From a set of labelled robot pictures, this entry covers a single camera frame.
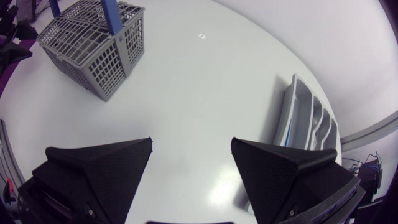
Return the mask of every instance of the cable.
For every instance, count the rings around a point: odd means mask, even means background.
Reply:
[[[368,157],[367,157],[366,160],[365,160],[365,163],[368,161],[369,156],[375,157],[375,158],[377,159],[377,163],[379,162],[379,158],[378,158],[377,156],[375,156],[375,155],[373,155],[373,154],[369,154]]]
[[[4,183],[6,184],[7,183],[7,181],[6,180],[4,180],[4,177],[0,174],[0,177],[2,178],[2,180],[4,181]]]
[[[349,170],[355,170],[355,169],[360,169],[360,168],[362,168],[362,167],[365,167],[365,168],[373,168],[373,169],[376,170],[377,172],[380,172],[380,167],[379,167],[379,166],[376,166],[376,165],[367,165],[367,164],[364,164],[363,162],[358,161],[358,160],[356,160],[356,159],[350,159],[350,158],[342,158],[342,159],[351,160],[351,161],[359,162],[359,163],[362,164],[361,167],[352,168],[352,166],[351,166],[351,168],[347,168],[347,169],[349,169]]]
[[[358,169],[363,169],[363,168],[370,168],[370,169],[374,169],[374,170],[376,170],[377,172],[379,172],[379,170],[378,170],[377,168],[375,168],[375,167],[367,167],[367,166],[355,167],[354,169],[350,169],[350,168],[347,168],[347,169],[348,169],[348,171],[356,171],[356,170],[358,170]]]
[[[350,158],[342,158],[342,159],[347,159],[347,160],[359,162],[360,164],[362,164],[363,166],[366,166],[366,167],[377,167],[377,165],[367,165],[367,164],[365,164],[365,163],[363,163],[363,162],[361,162],[361,161],[359,161],[359,160],[356,160],[356,159],[350,159]]]
[[[383,168],[383,161],[381,161],[381,157],[380,157],[380,155],[377,153],[377,151],[376,151],[376,155],[380,158],[381,168]]]

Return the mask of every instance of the metal frame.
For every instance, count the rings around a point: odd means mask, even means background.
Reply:
[[[341,151],[348,152],[371,144],[396,130],[398,130],[398,111],[362,131],[341,138]]]

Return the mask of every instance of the white table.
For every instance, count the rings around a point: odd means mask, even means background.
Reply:
[[[61,10],[73,2],[61,0]],[[59,72],[38,44],[9,80],[0,118],[24,177],[46,161],[48,146],[150,136],[154,151],[126,223],[255,223],[233,203],[242,182],[231,139],[272,143],[294,73],[332,111],[321,86],[270,34],[213,1],[130,2],[146,8],[145,54],[107,103]],[[43,12],[36,29],[51,18]]]

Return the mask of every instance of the wire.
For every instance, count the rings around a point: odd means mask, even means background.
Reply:
[[[36,13],[35,21],[32,21],[32,24],[33,24],[34,22],[36,22],[38,16],[41,15],[41,13],[42,13],[43,11],[45,11],[46,9],[48,9],[49,7],[50,7],[50,1],[45,5],[45,7],[44,7],[40,12]]]
[[[4,180],[4,177],[0,174],[0,177],[2,178],[2,180],[4,181],[4,183],[6,184],[7,183],[7,181],[6,180]]]
[[[368,166],[355,167],[354,169],[348,168],[348,171],[356,171],[356,170],[363,169],[363,168],[370,168],[370,169],[374,169],[374,170],[376,170],[377,172],[379,172],[379,170],[378,170],[377,168],[375,168],[375,167],[368,167]]]
[[[350,159],[350,158],[342,158],[342,159],[346,159],[346,160],[351,160],[351,161],[359,162],[359,163],[362,164],[361,167],[374,168],[374,169],[376,169],[378,172],[380,172],[380,167],[379,167],[379,166],[376,166],[376,165],[367,165],[367,164],[365,164],[365,163],[363,163],[363,162],[361,162],[361,161],[358,161],[358,160],[356,160],[356,159]]]
[[[368,161],[369,156],[375,157],[375,158],[377,159],[377,163],[379,163],[379,158],[378,158],[377,156],[373,155],[373,154],[369,154],[369,155],[367,156],[367,158],[366,158],[366,160],[365,160],[365,163]]]
[[[377,153],[377,151],[376,151],[376,155],[380,158],[381,168],[383,168],[383,161],[381,161],[381,157],[380,157],[380,155]]]

